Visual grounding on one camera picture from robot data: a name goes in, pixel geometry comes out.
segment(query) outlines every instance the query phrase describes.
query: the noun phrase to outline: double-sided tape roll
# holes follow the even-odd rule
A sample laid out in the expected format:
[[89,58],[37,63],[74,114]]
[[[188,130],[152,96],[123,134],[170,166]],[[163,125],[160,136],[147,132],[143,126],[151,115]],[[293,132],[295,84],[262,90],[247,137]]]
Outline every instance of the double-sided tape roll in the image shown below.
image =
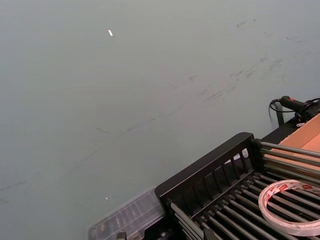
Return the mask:
[[267,186],[259,195],[259,208],[264,219],[276,229],[295,236],[311,237],[320,235],[320,219],[309,222],[292,222],[278,217],[267,209],[272,195],[290,189],[306,190],[320,196],[320,188],[298,180],[277,181]]

